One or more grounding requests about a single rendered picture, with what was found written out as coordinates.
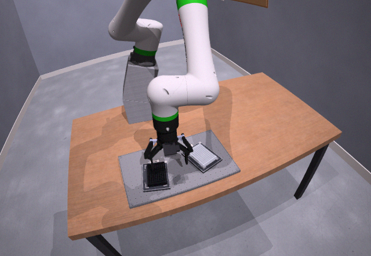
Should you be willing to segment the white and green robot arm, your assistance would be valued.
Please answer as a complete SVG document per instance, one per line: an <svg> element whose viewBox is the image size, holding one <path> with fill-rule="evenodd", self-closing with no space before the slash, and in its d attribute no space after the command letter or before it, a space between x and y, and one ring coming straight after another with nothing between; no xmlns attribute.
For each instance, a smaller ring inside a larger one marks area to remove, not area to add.
<svg viewBox="0 0 371 256"><path fill-rule="evenodd" d="M158 21L139 19L150 1L124 0L108 26L112 39L135 42L130 62L141 67L155 66L163 30ZM207 0L176 0L176 3L184 37L187 74L158 76L148 85L153 125L160 133L171 133L178 128L179 107L209 105L220 91L210 47Z"/></svg>

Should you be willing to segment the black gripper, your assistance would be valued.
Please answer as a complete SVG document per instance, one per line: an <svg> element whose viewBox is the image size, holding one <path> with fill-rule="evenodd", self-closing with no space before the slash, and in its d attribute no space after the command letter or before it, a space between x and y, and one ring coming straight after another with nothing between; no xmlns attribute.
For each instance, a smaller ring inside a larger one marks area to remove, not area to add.
<svg viewBox="0 0 371 256"><path fill-rule="evenodd" d="M180 144L178 140L181 140L185 146ZM162 144L164 142L175 142L175 145L179 145L180 150L185 153L185 163L188 164L188 155L190 155L190 152L193 152L193 148L190 145L190 143L186 140L184 133L182 133L180 136L177 136L177 129L171 133L160 133L157 132L157 139L150 138L150 142L146 148L146 151L144 153L144 158L148 159L148 161L151 161L152 169L154 170L152 159L153 157L163 148ZM153 148L153 145L157 142L157 145Z"/></svg>

